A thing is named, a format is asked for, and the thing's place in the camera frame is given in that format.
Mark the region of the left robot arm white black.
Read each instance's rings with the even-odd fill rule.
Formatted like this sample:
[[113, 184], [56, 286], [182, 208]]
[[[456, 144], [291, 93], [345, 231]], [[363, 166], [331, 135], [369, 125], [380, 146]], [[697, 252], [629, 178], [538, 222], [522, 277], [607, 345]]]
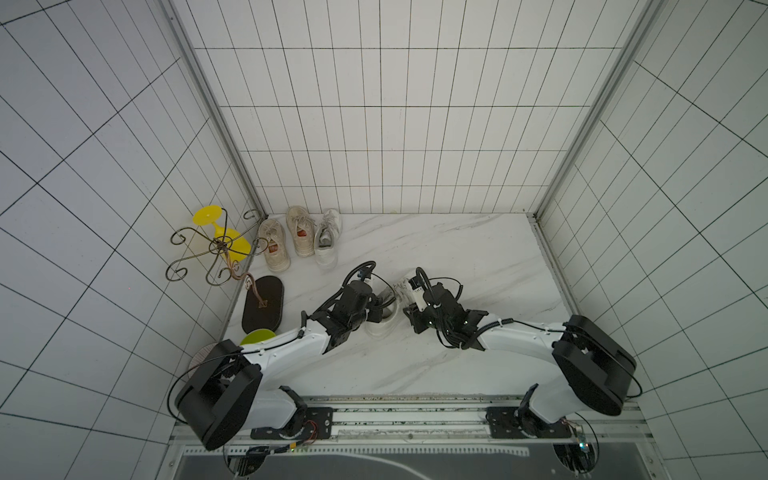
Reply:
[[174, 406], [208, 450], [216, 450], [243, 429], [269, 428], [294, 436], [305, 421], [303, 399], [290, 387], [268, 383], [304, 367], [349, 339], [366, 321], [379, 321], [396, 301], [393, 288], [374, 293], [366, 280], [351, 280], [298, 328], [250, 349], [230, 340], [214, 344], [190, 367]]

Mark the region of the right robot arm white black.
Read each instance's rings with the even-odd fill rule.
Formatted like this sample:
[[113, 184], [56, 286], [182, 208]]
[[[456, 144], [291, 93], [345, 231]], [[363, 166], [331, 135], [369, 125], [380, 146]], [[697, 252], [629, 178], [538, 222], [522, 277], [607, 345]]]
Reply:
[[427, 286], [415, 277], [395, 292], [414, 332], [437, 332], [444, 346], [503, 351], [532, 357], [559, 369], [537, 381], [517, 410], [522, 427], [539, 427], [592, 410], [618, 416], [635, 381], [635, 360], [590, 319], [573, 315], [564, 323], [531, 323], [464, 308], [442, 283]]

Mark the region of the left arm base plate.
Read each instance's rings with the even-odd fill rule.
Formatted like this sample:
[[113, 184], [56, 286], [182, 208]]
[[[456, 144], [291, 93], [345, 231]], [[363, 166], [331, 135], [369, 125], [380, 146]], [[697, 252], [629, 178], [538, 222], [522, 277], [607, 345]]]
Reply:
[[306, 410], [297, 411], [282, 428], [253, 429], [250, 438], [290, 442], [329, 439], [333, 426], [333, 414], [334, 409], [331, 407], [309, 407]]

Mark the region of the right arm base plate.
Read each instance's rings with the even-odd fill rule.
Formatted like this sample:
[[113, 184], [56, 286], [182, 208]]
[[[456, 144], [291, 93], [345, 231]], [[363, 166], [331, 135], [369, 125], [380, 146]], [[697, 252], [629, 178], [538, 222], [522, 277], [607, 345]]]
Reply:
[[562, 421], [547, 424], [526, 408], [519, 413], [518, 407], [488, 407], [485, 419], [493, 439], [569, 439], [572, 437], [570, 427]]

